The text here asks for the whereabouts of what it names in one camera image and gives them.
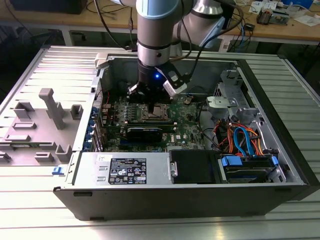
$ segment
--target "desk clutter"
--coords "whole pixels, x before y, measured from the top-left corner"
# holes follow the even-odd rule
[[[309,27],[320,23],[317,14],[308,16],[311,12],[312,0],[253,1],[249,13],[258,14],[256,22],[261,25],[287,25],[290,18]]]

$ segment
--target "black connector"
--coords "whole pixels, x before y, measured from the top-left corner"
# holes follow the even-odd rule
[[[250,23],[246,23],[244,26],[243,26],[243,28],[244,28],[244,30],[246,31],[250,31],[250,32],[253,32],[254,31],[254,29],[255,29],[255,25],[253,25],[253,24],[250,24]]]

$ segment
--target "wire bundle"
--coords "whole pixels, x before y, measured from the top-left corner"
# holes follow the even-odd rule
[[[222,122],[218,121],[217,125],[213,129],[214,134],[216,133],[218,127],[221,125],[222,125]],[[227,129],[226,129],[227,137],[225,139],[223,139],[217,147],[220,150],[222,150],[223,152],[228,152],[229,154],[235,154],[237,156],[244,156],[244,152],[241,151],[239,149],[239,147],[237,147],[239,152],[235,152],[234,144],[235,144],[235,141],[238,141],[238,140],[236,140],[236,137],[233,137],[233,133],[236,131],[237,128],[240,129],[240,130],[238,130],[238,133],[246,134],[245,131],[247,131],[249,133],[250,142],[252,143],[252,145],[254,147],[255,154],[257,156],[264,155],[262,148],[261,148],[259,135],[252,128],[249,128],[249,127],[247,127],[243,124],[240,124],[240,123],[229,123],[227,125]]]

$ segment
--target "warning label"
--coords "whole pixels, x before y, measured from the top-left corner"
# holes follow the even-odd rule
[[[146,184],[146,158],[112,158],[109,184]]]

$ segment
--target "metal bracket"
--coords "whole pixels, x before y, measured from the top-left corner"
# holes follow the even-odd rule
[[[236,116],[243,124],[250,124],[259,113],[258,108],[243,107],[236,111]]]

